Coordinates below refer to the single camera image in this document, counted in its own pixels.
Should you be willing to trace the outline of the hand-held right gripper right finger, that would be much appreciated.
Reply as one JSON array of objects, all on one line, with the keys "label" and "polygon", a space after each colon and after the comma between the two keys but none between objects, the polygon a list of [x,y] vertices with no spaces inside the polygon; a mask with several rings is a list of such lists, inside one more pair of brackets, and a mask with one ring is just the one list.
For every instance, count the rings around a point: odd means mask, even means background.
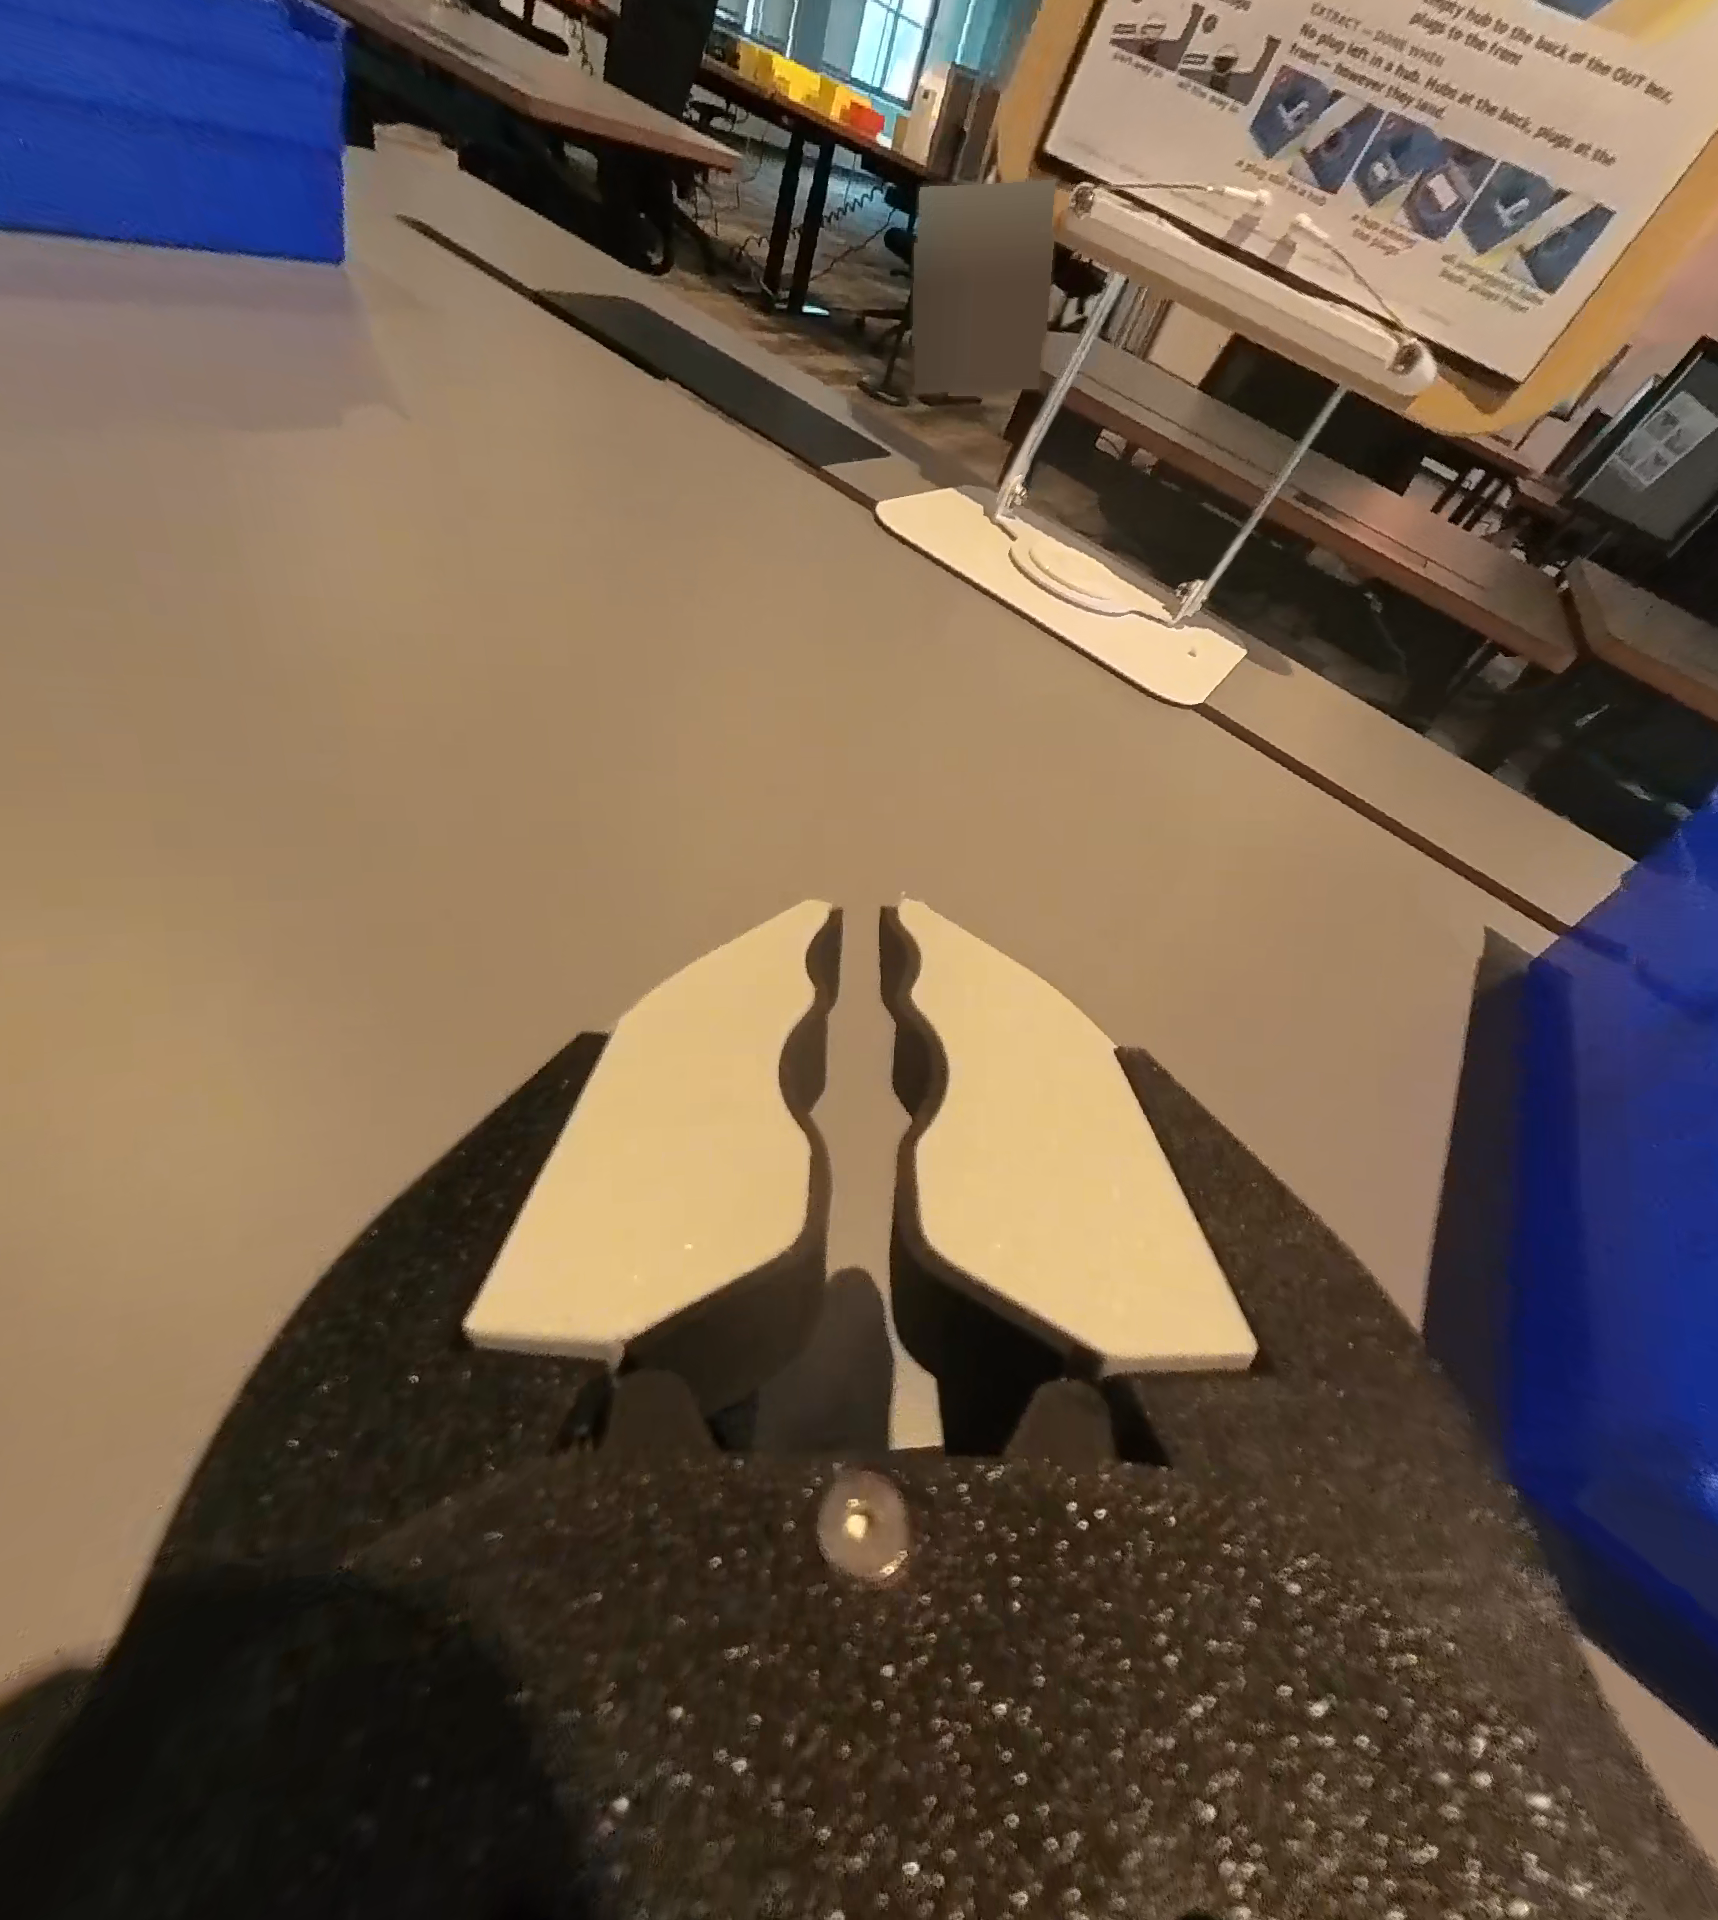
[{"label": "hand-held right gripper right finger", "polygon": [[1009,1452],[1040,1396],[1128,1452],[1143,1380],[1245,1380],[1260,1341],[1122,1050],[911,897],[879,918],[894,1022],[890,1305],[943,1450]]}]

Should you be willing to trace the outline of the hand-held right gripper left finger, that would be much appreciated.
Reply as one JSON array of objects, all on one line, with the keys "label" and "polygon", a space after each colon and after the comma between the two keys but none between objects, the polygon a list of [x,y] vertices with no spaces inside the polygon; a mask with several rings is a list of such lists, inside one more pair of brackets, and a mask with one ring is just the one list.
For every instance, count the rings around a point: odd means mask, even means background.
[{"label": "hand-held right gripper left finger", "polygon": [[707,1420],[805,1350],[843,938],[840,909],[802,900],[620,1017],[465,1310],[472,1349],[673,1377]]}]

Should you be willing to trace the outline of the blue plastic bin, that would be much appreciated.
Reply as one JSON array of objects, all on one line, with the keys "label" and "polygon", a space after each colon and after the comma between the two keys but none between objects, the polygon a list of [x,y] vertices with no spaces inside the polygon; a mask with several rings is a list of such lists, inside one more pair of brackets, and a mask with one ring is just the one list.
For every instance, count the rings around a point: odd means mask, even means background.
[{"label": "blue plastic bin", "polygon": [[1584,1634],[1718,1750],[1718,788],[1478,956],[1422,1341]]}]

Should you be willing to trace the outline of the brown office table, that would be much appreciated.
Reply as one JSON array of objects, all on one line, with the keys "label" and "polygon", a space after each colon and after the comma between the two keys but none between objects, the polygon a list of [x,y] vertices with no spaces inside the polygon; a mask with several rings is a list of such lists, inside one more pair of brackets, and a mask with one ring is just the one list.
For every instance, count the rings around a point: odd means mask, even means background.
[{"label": "brown office table", "polygon": [[1291,464],[1292,437],[1166,371],[1097,345],[1063,406],[1246,509],[1287,470],[1268,524],[1457,621],[1507,657],[1552,676],[1576,667],[1579,639],[1550,574],[1321,451]]},{"label": "brown office table", "polygon": [[653,108],[512,33],[500,16],[447,3],[327,3],[348,29],[412,57],[445,78],[554,133],[588,137],[710,173],[737,169],[728,144]]},{"label": "brown office table", "polygon": [[1586,663],[1718,728],[1716,627],[1590,560],[1567,571],[1563,590]]}]

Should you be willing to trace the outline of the grey flat panel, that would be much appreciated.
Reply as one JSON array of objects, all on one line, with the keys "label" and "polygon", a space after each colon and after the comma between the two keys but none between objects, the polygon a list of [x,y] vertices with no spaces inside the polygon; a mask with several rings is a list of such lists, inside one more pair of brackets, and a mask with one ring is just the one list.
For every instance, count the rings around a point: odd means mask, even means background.
[{"label": "grey flat panel", "polygon": [[1034,382],[1054,288],[1057,199],[1046,179],[922,188],[911,397],[996,400]]}]

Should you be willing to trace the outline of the black framed sign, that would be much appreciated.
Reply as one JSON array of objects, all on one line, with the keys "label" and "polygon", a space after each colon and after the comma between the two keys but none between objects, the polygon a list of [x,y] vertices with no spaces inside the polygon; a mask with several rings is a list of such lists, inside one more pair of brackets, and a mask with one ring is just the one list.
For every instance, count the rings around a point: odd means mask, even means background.
[{"label": "black framed sign", "polygon": [[1561,571],[1657,564],[1718,510],[1718,338],[1698,338],[1579,452],[1561,493]]}]

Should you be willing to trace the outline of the desk with black legs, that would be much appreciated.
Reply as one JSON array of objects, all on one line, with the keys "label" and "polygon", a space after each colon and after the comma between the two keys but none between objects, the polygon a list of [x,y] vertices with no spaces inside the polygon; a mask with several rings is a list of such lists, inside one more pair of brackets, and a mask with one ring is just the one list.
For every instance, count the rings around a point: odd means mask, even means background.
[{"label": "desk with black legs", "polygon": [[800,318],[823,312],[811,297],[828,218],[830,183],[840,156],[852,159],[867,177],[911,199],[918,199],[931,183],[952,180],[943,167],[868,138],[835,115],[797,102],[775,84],[754,81],[724,60],[702,59],[701,86],[788,138],[765,264],[754,287],[773,315]]}]

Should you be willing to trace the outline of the white box appliance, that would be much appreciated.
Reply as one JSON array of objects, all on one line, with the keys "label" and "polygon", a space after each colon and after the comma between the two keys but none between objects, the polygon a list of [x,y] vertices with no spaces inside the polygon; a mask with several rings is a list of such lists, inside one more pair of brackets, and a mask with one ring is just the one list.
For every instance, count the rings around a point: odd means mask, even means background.
[{"label": "white box appliance", "polygon": [[952,179],[969,149],[969,133],[985,75],[973,65],[939,60],[917,81],[906,113],[892,134],[892,151],[926,174]]}]

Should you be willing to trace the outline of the row of yellow bins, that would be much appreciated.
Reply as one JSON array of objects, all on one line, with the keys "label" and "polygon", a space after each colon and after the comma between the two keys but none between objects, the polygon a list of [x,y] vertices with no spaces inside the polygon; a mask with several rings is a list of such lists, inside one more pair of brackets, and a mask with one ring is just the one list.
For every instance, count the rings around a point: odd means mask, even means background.
[{"label": "row of yellow bins", "polygon": [[873,102],[871,94],[757,41],[741,38],[734,45],[732,65],[742,81],[867,140],[879,138],[888,129],[888,115]]}]

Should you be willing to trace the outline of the instruction poster on wooden board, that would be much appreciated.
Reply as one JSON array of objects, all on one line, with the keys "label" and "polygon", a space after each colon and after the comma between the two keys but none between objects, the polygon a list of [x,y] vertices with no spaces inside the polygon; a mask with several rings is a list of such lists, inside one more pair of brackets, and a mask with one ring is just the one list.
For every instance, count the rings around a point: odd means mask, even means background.
[{"label": "instruction poster on wooden board", "polygon": [[1469,438],[1581,397],[1718,223],[1718,5],[1040,5],[992,133],[1057,237]]}]

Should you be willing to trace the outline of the stacked blue plastic bins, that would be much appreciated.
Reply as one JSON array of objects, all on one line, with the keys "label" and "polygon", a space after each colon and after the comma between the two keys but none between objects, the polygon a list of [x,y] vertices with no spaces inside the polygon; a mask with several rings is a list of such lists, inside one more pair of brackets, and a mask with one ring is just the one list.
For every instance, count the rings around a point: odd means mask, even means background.
[{"label": "stacked blue plastic bins", "polygon": [[0,230],[345,262],[347,25],[299,3],[0,3]]}]

